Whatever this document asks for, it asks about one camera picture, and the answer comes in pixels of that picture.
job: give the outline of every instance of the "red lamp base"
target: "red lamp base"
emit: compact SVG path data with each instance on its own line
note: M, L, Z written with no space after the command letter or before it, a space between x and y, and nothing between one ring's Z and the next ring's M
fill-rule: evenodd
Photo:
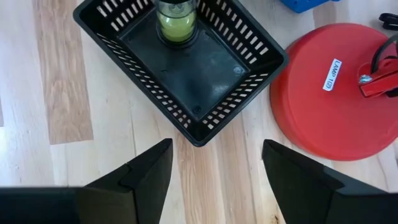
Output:
M398 137L398 98L366 98L359 88L361 75L370 75L370 69L361 74L363 65L387 39L369 27L333 24L287 49L291 63L271 85L271 106L294 144L352 161L378 153ZM395 45L384 54L395 55Z

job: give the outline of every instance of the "wooden floor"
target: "wooden floor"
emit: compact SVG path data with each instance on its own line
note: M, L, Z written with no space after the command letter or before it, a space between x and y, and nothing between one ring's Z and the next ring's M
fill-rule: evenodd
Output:
M268 89L205 147L195 148L75 24L72 11L80 1L0 1L0 185L85 185L173 138L161 223L284 223L261 146L267 138L297 148L273 119ZM398 14L397 0L342 0L303 14L279 0L241 1L283 47L334 22L381 30L380 13ZM308 156L398 192L397 155L398 141L356 162Z

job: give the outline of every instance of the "green liquid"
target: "green liquid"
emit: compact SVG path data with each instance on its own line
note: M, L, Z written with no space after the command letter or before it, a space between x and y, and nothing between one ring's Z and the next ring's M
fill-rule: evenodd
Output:
M195 28L196 12L192 11L183 18L169 18L157 13L163 36L172 42L183 42L189 39Z

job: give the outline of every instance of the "glass jar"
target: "glass jar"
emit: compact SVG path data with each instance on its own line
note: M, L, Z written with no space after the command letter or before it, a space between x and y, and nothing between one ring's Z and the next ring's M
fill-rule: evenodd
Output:
M157 0L160 31L170 42L188 40L196 26L195 0Z

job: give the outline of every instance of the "blue object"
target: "blue object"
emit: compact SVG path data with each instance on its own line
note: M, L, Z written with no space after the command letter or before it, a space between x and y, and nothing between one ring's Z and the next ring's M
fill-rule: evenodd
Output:
M313 7L317 7L327 1L340 1L340 0L281 0L291 10L301 13Z

